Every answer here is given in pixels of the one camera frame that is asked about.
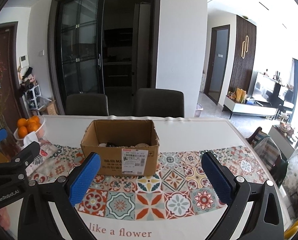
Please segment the person left hand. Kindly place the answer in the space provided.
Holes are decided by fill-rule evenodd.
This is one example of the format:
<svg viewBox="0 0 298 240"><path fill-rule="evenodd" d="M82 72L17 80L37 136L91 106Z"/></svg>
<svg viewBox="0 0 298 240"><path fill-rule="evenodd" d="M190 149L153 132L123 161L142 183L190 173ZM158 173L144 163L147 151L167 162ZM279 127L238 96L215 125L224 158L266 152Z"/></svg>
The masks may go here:
<svg viewBox="0 0 298 240"><path fill-rule="evenodd" d="M6 207L0 209L0 226L5 231L9 230L10 228L10 217Z"/></svg>

